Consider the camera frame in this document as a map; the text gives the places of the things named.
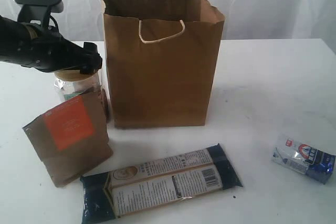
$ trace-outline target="table surface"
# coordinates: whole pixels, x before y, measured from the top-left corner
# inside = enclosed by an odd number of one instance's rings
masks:
[[[60,103],[54,75],[7,63],[0,72],[0,223],[81,223],[81,182],[54,187],[22,130]],[[222,41],[204,127],[117,130],[110,123],[108,133],[114,155],[89,174],[220,143],[244,184],[119,224],[336,219],[336,175],[323,185],[270,161],[281,133],[336,154],[336,56],[321,39]]]

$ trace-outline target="paper bag handle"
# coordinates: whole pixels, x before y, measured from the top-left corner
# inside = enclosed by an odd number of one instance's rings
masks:
[[[141,35],[142,20],[140,20],[140,21],[139,21],[139,38],[140,38],[140,40],[142,41],[142,43],[144,43],[144,44],[159,43],[159,42],[162,42],[162,41],[164,41],[164,40],[168,40],[168,39],[176,38],[176,37],[180,36],[181,34],[183,34],[184,31],[185,31],[185,25],[184,25],[183,20],[180,20],[180,23],[181,23],[181,26],[182,26],[182,31],[180,31],[180,32],[177,33],[177,34],[174,34],[174,35],[171,35],[171,36],[168,36],[168,37],[165,37],[165,38],[161,38],[161,39],[156,39],[156,40],[144,40],[144,39],[142,38],[142,35]]]

